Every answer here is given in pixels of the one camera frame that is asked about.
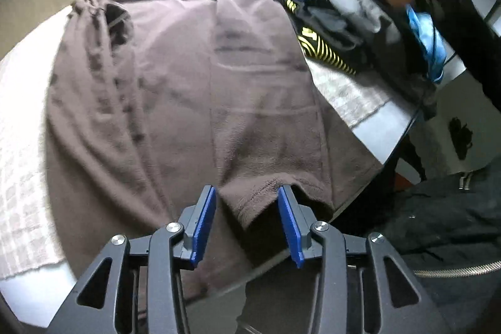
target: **metal screw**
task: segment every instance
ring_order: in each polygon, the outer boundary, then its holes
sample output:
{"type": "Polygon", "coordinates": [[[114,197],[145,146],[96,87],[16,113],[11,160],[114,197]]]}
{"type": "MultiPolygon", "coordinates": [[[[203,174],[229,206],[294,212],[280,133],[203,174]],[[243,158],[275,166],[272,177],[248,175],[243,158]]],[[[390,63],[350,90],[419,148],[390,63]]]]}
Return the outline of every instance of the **metal screw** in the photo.
{"type": "Polygon", "coordinates": [[[178,222],[171,222],[170,224],[167,224],[165,228],[167,228],[167,231],[169,232],[177,232],[181,229],[181,224],[178,222]]]}
{"type": "Polygon", "coordinates": [[[111,243],[113,245],[122,245],[124,242],[125,242],[124,235],[115,235],[113,238],[111,238],[111,243]]]}
{"type": "Polygon", "coordinates": [[[374,243],[379,243],[384,241],[383,234],[372,234],[370,240],[374,243]]]}
{"type": "Polygon", "coordinates": [[[313,224],[313,228],[315,228],[317,231],[327,231],[329,229],[329,224],[325,221],[317,221],[313,224]]]}

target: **black object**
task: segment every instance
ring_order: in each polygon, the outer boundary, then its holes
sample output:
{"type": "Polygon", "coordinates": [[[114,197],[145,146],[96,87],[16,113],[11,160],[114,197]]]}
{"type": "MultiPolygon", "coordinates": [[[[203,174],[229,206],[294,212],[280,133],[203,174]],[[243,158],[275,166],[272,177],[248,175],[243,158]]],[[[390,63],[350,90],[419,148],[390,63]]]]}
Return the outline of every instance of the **black object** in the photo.
{"type": "Polygon", "coordinates": [[[326,222],[317,221],[309,207],[299,205],[290,186],[279,189],[278,200],[291,258],[298,267],[309,259],[322,259],[313,333],[450,332],[428,294],[384,236],[372,233],[365,239],[341,234],[326,222]]]}
{"type": "Polygon", "coordinates": [[[501,157],[480,170],[421,182],[385,201],[393,205],[372,206],[373,223],[366,223],[371,228],[366,231],[381,231],[412,270],[466,271],[419,273],[452,332],[499,333],[501,157]]]}
{"type": "Polygon", "coordinates": [[[48,334],[137,332],[139,267],[148,266],[148,332],[189,332],[180,269],[194,269],[204,255],[216,193],[205,186],[196,205],[177,223],[128,240],[116,235],[75,284],[47,328],[48,334]]]}
{"type": "Polygon", "coordinates": [[[473,132],[468,129],[467,124],[461,126],[459,118],[454,117],[449,121],[449,133],[458,159],[466,159],[468,150],[473,146],[473,132]]]}
{"type": "Polygon", "coordinates": [[[0,293],[0,332],[2,334],[23,334],[21,322],[16,318],[11,308],[0,293]]]}
{"type": "Polygon", "coordinates": [[[421,181],[426,180],[426,170],[421,162],[421,157],[416,152],[416,147],[410,141],[409,134],[406,134],[398,145],[399,157],[405,160],[411,167],[418,172],[421,181]]]}

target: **pile of clothes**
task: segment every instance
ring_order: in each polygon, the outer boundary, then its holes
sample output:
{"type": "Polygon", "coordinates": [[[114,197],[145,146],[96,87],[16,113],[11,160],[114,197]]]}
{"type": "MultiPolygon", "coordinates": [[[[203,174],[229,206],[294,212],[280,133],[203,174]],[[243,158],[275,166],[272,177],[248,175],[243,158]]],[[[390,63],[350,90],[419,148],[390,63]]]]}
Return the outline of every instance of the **pile of clothes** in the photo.
{"type": "Polygon", "coordinates": [[[499,40],[471,0],[276,1],[307,57],[349,74],[375,68],[428,116],[447,57],[443,36],[501,109],[499,40]]]}

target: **brown fleece shirt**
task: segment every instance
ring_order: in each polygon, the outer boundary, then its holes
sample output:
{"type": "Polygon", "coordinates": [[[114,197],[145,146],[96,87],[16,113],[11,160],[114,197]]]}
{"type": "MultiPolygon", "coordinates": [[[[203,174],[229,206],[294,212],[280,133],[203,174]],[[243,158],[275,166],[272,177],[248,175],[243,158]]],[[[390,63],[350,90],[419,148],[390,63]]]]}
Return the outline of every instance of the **brown fleece shirt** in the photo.
{"type": "Polygon", "coordinates": [[[187,298],[284,247],[280,185],[329,217],[380,168],[317,92],[273,0],[77,0],[46,143],[56,227],[77,277],[115,234],[151,234],[216,186],[205,258],[183,274],[187,298]]]}

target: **blue gripper pad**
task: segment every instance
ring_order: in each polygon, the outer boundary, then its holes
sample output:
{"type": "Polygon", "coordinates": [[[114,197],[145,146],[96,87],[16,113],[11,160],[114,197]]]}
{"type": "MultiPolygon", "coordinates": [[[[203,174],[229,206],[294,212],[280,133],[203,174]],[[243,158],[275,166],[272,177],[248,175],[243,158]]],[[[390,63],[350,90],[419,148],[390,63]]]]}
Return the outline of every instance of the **blue gripper pad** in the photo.
{"type": "Polygon", "coordinates": [[[291,206],[283,187],[279,189],[278,201],[280,218],[284,228],[285,237],[287,239],[287,244],[289,246],[289,251],[291,253],[291,258],[296,263],[297,267],[300,268],[305,261],[305,257],[302,254],[301,249],[301,234],[299,233],[296,219],[294,218],[294,214],[292,213],[291,206]]]}
{"type": "Polygon", "coordinates": [[[193,237],[193,252],[191,253],[190,262],[194,267],[204,257],[207,239],[209,238],[210,228],[216,212],[216,201],[216,189],[211,187],[193,237]]]}

